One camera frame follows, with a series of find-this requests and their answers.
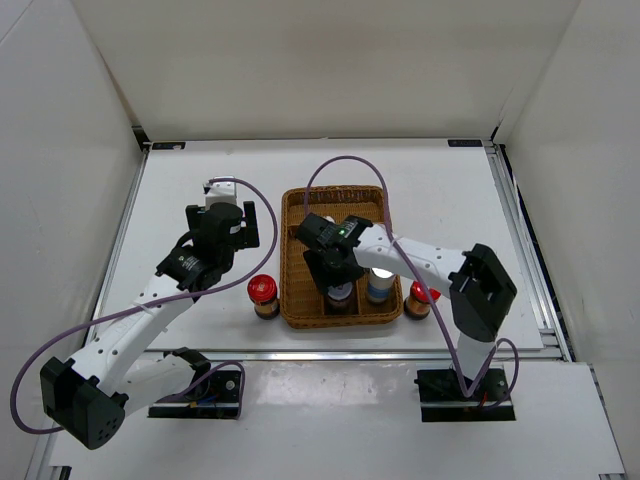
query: red jar lid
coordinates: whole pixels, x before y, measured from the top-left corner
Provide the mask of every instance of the red jar lid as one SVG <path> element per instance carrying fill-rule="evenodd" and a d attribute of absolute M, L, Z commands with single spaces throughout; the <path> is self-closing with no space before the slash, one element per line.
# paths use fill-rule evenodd
<path fill-rule="evenodd" d="M 256 275 L 249 280 L 247 292 L 252 301 L 264 303 L 276 297 L 278 294 L 278 286 L 276 285 L 276 281 L 269 275 Z"/>
<path fill-rule="evenodd" d="M 440 298 L 441 293 L 437 291 L 435 288 L 430 288 L 429 293 L 433 297 L 433 301 L 437 302 Z M 429 303 L 429 299 L 427 298 L 427 294 L 422 289 L 422 285 L 418 282 L 413 282 L 411 284 L 411 295 L 413 295 L 419 302 Z"/>

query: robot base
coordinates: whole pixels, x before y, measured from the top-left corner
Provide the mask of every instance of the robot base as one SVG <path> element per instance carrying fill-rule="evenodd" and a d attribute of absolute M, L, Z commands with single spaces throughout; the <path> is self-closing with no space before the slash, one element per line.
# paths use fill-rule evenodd
<path fill-rule="evenodd" d="M 507 392 L 507 380 L 502 368 L 490 369 L 471 398 L 462 396 L 458 378 L 451 368 L 418 370 L 418 378 L 414 383 L 418 385 L 420 393 L 423 422 L 494 422 L 516 419 L 511 399 L 491 408 Z"/>
<path fill-rule="evenodd" d="M 238 417 L 241 373 L 221 370 L 211 375 L 209 388 L 198 400 L 182 398 L 149 407 L 149 418 L 202 418 L 232 420 Z"/>

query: spice jar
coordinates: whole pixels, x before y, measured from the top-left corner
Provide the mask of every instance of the spice jar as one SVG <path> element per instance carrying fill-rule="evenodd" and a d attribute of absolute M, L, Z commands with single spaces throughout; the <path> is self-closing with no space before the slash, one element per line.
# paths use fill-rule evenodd
<path fill-rule="evenodd" d="M 256 275 L 247 285 L 249 298 L 253 302 L 256 315 L 264 320 L 271 320 L 280 313 L 278 303 L 278 286 L 269 275 Z"/>
<path fill-rule="evenodd" d="M 433 297 L 433 301 L 437 302 L 440 298 L 440 292 L 434 288 L 429 289 L 429 293 Z M 411 284 L 409 296 L 404 301 L 404 313 L 412 320 L 422 320 L 429 315 L 431 305 L 422 285 L 418 282 Z"/>
<path fill-rule="evenodd" d="M 367 283 L 367 300 L 373 304 L 383 303 L 391 293 L 395 274 L 381 268 L 372 268 L 369 271 L 369 283 Z"/>
<path fill-rule="evenodd" d="M 354 300 L 353 282 L 345 283 L 337 287 L 329 287 L 325 295 L 330 314 L 347 314 L 353 306 Z"/>

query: white robotic arm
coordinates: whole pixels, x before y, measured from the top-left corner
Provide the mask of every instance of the white robotic arm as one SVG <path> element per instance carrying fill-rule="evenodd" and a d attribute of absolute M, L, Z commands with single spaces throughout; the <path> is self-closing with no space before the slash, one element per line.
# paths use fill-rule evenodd
<path fill-rule="evenodd" d="M 434 247 L 395 235 L 394 237 L 394 242 L 402 246 L 429 286 L 448 297 L 451 286 L 449 275 L 451 272 L 459 271 L 465 261 L 462 251 Z M 358 240 L 360 244 L 353 249 L 353 253 L 359 266 L 382 268 L 401 277 L 413 278 L 413 273 L 391 245 L 387 231 L 382 225 L 376 224 L 365 229 Z"/>
<path fill-rule="evenodd" d="M 224 187 L 220 185 L 220 194 L 225 193 Z M 209 371 L 207 359 L 186 348 L 169 352 L 141 369 L 130 369 L 169 323 L 199 297 L 191 295 L 168 303 L 162 303 L 162 298 L 185 291 L 204 292 L 229 271 L 237 250 L 259 246 L 253 202 L 245 202 L 243 212 L 235 205 L 235 197 L 233 203 L 226 201 L 227 197 L 211 202 L 208 209 L 187 207 L 189 232 L 135 298 L 132 306 L 140 311 L 114 320 L 64 363 L 53 357 L 41 369 L 45 412 L 87 448 L 109 441 L 126 415 L 185 390 Z M 194 399 L 207 388 L 208 381 L 199 385 Z"/>
<path fill-rule="evenodd" d="M 339 225 L 309 214 L 296 238 L 309 250 L 305 261 L 316 286 L 326 291 L 382 268 L 415 279 L 386 229 L 350 216 Z M 474 379 L 495 347 L 498 329 L 509 312 L 516 287 L 495 253 L 476 244 L 471 251 L 449 250 L 394 235 L 397 243 L 427 284 L 451 299 L 460 330 L 456 352 L 461 373 Z"/>

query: woven tray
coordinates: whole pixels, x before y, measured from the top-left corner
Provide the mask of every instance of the woven tray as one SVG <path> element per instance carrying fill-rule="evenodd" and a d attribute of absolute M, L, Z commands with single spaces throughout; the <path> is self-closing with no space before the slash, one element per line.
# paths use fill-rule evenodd
<path fill-rule="evenodd" d="M 289 190 L 282 197 L 280 242 L 280 312 L 293 328 L 342 327 L 389 323 L 402 313 L 402 288 L 396 278 L 389 298 L 380 305 L 369 303 L 365 296 L 368 274 L 356 282 L 357 301 L 354 314 L 325 315 L 324 297 L 311 279 L 302 257 L 306 247 L 295 239 L 298 225 L 304 219 L 304 188 Z M 314 187 L 309 195 L 311 211 L 331 216 L 337 223 L 348 215 L 367 218 L 374 223 L 384 221 L 382 189 L 346 185 Z"/>

